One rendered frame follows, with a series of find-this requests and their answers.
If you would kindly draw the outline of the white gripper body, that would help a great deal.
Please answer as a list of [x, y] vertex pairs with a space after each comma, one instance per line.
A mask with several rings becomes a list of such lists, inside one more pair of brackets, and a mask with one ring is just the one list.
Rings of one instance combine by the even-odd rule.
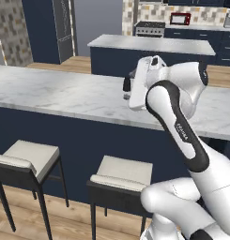
[[138, 61], [130, 91], [129, 101], [129, 107], [133, 111], [140, 111], [145, 107], [145, 99], [147, 92], [146, 75], [148, 73], [151, 60], [151, 57], [144, 57]]

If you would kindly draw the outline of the navy dining counter marble top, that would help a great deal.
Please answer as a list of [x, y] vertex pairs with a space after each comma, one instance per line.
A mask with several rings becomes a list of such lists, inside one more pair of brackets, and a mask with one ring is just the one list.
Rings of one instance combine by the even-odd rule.
[[66, 184], [44, 191], [81, 203], [104, 156], [152, 163], [155, 182], [188, 176], [160, 123], [123, 95], [117, 77], [0, 66], [0, 154], [18, 140], [57, 146]]

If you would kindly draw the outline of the navy kitchen island marble top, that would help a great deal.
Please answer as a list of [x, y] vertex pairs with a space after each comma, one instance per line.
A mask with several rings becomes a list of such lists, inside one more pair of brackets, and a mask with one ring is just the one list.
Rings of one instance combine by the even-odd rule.
[[207, 40], [180, 38], [101, 35], [88, 46], [93, 74], [123, 78], [146, 56], [158, 55], [171, 66], [199, 61], [209, 64], [216, 55]]

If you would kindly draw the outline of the steel stove with oven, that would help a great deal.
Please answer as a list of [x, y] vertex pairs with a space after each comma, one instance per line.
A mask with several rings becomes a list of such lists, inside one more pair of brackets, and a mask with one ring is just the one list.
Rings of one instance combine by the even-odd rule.
[[139, 21], [134, 25], [134, 35], [137, 37], [162, 38], [165, 22]]

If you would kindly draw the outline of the red microwave oven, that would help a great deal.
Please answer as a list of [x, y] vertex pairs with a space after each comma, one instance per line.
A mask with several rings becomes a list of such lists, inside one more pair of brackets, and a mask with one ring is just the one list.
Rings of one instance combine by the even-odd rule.
[[173, 12], [170, 16], [170, 24], [189, 25], [191, 20], [190, 13]]

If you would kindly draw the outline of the black stool cream seat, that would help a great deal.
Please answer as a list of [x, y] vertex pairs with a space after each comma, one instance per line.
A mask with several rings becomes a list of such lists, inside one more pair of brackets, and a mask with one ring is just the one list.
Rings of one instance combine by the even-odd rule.
[[104, 156], [96, 174], [86, 181], [90, 204], [92, 240], [96, 240], [96, 206], [134, 212], [142, 217], [141, 231], [146, 225], [147, 211], [141, 205], [141, 191], [151, 183], [153, 164]]
[[3, 183], [21, 189], [28, 188], [32, 191], [34, 199], [39, 201], [49, 240], [53, 240], [42, 189], [47, 179], [62, 183], [66, 207], [69, 207], [62, 161], [57, 146], [18, 140], [3, 155], [0, 155], [0, 200], [14, 232], [16, 227]]

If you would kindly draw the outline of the navy base cupboard run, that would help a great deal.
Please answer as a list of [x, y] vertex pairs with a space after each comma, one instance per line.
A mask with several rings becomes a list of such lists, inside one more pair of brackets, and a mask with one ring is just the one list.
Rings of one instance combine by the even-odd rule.
[[166, 28], [164, 36], [166, 38], [207, 40], [216, 53], [208, 63], [230, 67], [230, 31]]

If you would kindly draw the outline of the navy blue fridge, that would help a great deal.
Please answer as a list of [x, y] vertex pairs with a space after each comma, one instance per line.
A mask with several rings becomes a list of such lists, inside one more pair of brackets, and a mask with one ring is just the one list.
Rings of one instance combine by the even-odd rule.
[[69, 0], [22, 0], [33, 60], [61, 64], [73, 56]]

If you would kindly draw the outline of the navy wall cupboard run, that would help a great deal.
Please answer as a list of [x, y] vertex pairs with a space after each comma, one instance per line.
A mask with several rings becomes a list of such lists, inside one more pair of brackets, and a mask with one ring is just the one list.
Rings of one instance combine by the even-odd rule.
[[169, 6], [230, 8], [230, 0], [164, 0]]

